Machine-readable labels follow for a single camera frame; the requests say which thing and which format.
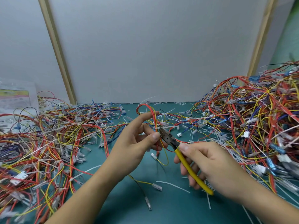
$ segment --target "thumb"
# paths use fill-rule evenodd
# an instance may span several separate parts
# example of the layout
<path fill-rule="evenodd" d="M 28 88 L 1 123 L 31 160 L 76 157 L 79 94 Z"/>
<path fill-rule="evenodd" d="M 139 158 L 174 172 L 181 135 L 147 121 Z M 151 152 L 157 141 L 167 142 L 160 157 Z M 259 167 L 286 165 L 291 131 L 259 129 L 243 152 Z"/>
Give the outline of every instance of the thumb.
<path fill-rule="evenodd" d="M 185 144 L 181 143 L 179 146 L 180 151 L 185 156 L 189 157 L 193 160 L 200 169 L 203 169 L 203 166 L 207 164 L 209 158 L 207 158 L 204 154 L 202 154 L 198 149 L 196 149 L 196 144 Z"/>
<path fill-rule="evenodd" d="M 160 138 L 160 133 L 155 132 L 148 135 L 145 139 L 138 142 L 135 146 L 140 150 L 144 150 L 145 152 L 149 147 L 155 144 L 159 138 Z"/>

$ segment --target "teal work surface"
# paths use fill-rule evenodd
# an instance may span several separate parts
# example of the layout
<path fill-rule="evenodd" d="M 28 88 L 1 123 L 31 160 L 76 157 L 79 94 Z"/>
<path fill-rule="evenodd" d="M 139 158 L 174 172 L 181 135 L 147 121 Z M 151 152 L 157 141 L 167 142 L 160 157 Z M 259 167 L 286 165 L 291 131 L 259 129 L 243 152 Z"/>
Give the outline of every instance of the teal work surface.
<path fill-rule="evenodd" d="M 163 110 L 159 110 L 161 112 L 174 109 L 172 112 L 176 113 L 192 107 L 191 103 L 150 105 L 155 110 Z M 137 104 L 122 106 L 127 111 L 126 116 L 137 117 Z M 144 112 L 145 110 L 146 108 L 143 106 L 139 111 Z M 186 132 L 180 139 L 188 141 L 191 139 L 189 135 L 190 132 Z M 200 136 L 199 133 L 198 135 L 196 133 L 193 140 L 196 141 Z M 109 144 L 109 150 L 112 149 L 114 142 Z M 92 151 L 87 154 L 87 161 L 76 166 L 81 170 L 88 170 L 102 164 L 106 159 L 103 148 L 99 149 L 97 145 L 89 147 Z M 155 153 L 153 150 L 149 153 L 146 152 L 140 165 L 132 172 L 132 176 L 136 180 L 156 183 L 163 187 L 162 191 L 158 191 L 149 184 L 140 183 L 151 203 L 152 211 L 148 210 L 141 189 L 127 176 L 112 190 L 95 223 L 251 223 L 242 206 L 226 199 L 218 192 L 215 192 L 214 196 L 209 196 L 211 204 L 211 209 L 209 209 L 207 194 L 201 190 L 194 190 L 189 187 L 188 179 L 182 179 L 179 165 L 173 162 L 174 153 L 167 151 L 169 164 L 162 166 L 151 157 L 152 152 Z M 159 160 L 164 164 L 167 163 L 164 151 L 161 151 Z M 156 181 L 175 184 L 191 193 Z M 254 223 L 259 223 L 254 215 L 249 211 L 248 213 Z"/>

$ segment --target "wooden strip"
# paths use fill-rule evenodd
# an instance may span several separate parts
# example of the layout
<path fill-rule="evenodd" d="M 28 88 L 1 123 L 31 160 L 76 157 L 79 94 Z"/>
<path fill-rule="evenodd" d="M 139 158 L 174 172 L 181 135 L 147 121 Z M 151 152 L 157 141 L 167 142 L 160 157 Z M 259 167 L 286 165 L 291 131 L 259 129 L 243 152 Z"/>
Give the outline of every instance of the wooden strip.
<path fill-rule="evenodd" d="M 54 23 L 54 18 L 51 12 L 49 1 L 48 0 L 38 0 L 38 1 L 45 19 L 45 23 L 52 42 L 52 46 L 55 52 L 55 56 L 58 62 L 61 76 L 66 88 L 66 92 L 68 93 L 70 103 L 75 105 L 77 99 L 70 79 L 69 71 L 65 62 L 65 58 L 62 52 L 61 44 L 59 41 L 59 37 Z"/>
<path fill-rule="evenodd" d="M 257 35 L 257 39 L 255 42 L 255 47 L 252 53 L 252 57 L 250 60 L 249 70 L 247 76 L 255 75 L 257 66 L 260 61 L 260 57 L 264 48 L 264 44 L 267 40 L 267 34 L 271 25 L 271 21 L 273 18 L 273 13 L 276 7 L 278 0 L 268 0 L 267 6 L 265 8 L 263 21 L 260 26 L 260 31 Z"/>

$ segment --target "person's left hand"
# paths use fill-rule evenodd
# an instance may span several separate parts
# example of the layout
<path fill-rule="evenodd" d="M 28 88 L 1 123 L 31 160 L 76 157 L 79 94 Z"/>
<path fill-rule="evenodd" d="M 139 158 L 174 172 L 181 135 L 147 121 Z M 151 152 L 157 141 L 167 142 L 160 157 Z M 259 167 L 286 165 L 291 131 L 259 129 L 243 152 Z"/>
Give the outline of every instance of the person's left hand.
<path fill-rule="evenodd" d="M 139 115 L 127 125 L 118 137 L 103 167 L 108 167 L 109 172 L 121 181 L 140 164 L 146 150 L 152 148 L 161 151 L 162 144 L 159 140 L 160 133 L 154 132 L 144 121 L 152 118 L 151 112 Z"/>

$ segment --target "fingernail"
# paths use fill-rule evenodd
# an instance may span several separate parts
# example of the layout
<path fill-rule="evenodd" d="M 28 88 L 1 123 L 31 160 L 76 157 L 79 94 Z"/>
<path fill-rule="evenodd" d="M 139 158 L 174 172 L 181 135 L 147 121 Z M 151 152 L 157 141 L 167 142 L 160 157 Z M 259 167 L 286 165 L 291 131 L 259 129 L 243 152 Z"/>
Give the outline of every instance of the fingernail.
<path fill-rule="evenodd" d="M 159 132 L 155 132 L 152 137 L 157 141 L 160 138 L 160 133 Z"/>
<path fill-rule="evenodd" d="M 189 146 L 185 143 L 180 143 L 180 150 L 181 151 L 186 151 L 189 148 Z"/>

